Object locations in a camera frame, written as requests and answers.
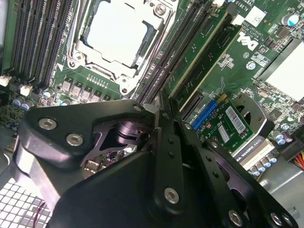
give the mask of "blue connector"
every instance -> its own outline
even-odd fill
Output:
[[[209,103],[206,105],[203,111],[199,114],[196,120],[193,122],[192,127],[196,131],[203,124],[203,122],[207,119],[210,113],[218,106],[218,102],[216,100],[211,99]]]

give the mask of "cpu socket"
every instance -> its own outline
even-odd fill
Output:
[[[178,0],[88,0],[86,7],[79,1],[69,67],[84,66],[116,82],[122,95],[130,94],[173,25]]]

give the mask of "cable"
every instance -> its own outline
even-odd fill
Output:
[[[34,221],[33,221],[33,228],[36,228],[36,222],[37,222],[37,219],[38,219],[38,215],[39,215],[39,213],[42,210],[44,205],[45,205],[45,203],[41,204],[40,207],[38,208],[37,212],[36,212],[36,216],[35,216]]]

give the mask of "dell logo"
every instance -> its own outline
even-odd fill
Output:
[[[242,45],[247,45],[248,49],[253,51],[257,46],[258,42],[255,40],[251,40],[250,37],[245,36],[244,32],[239,33],[239,38],[237,39],[238,42],[241,42]]]

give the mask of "black metal arm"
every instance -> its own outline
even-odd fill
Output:
[[[201,145],[173,100],[133,100],[26,113],[11,168],[54,210],[49,228],[284,227],[290,214],[220,145]],[[82,164],[128,144],[138,150],[83,178]]]

